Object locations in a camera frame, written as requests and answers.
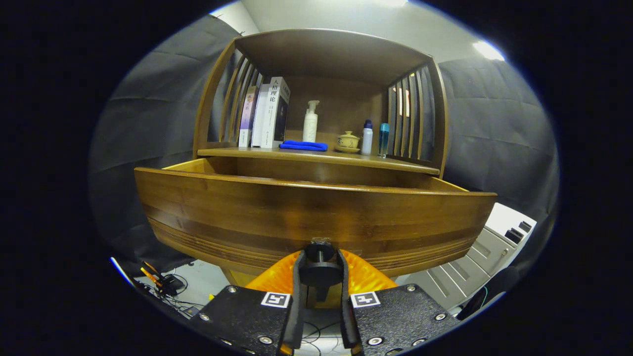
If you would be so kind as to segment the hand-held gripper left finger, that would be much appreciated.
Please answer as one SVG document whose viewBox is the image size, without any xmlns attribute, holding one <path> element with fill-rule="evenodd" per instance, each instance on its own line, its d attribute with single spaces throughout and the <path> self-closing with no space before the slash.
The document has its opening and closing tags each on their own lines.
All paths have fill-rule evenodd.
<svg viewBox="0 0 633 356">
<path fill-rule="evenodd" d="M 221 356 L 293 355 L 303 335 L 299 269 L 306 259 L 292 253 L 246 286 L 226 286 L 191 318 L 191 329 L 219 344 Z"/>
</svg>

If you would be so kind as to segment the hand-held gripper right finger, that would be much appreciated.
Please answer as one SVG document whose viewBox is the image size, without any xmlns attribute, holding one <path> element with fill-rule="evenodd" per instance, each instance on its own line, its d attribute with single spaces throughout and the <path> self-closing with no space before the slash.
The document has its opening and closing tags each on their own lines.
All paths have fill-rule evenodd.
<svg viewBox="0 0 633 356">
<path fill-rule="evenodd" d="M 338 250 L 341 334 L 353 356 L 406 356 L 460 322 L 417 284 L 396 285 L 359 256 Z"/>
</svg>

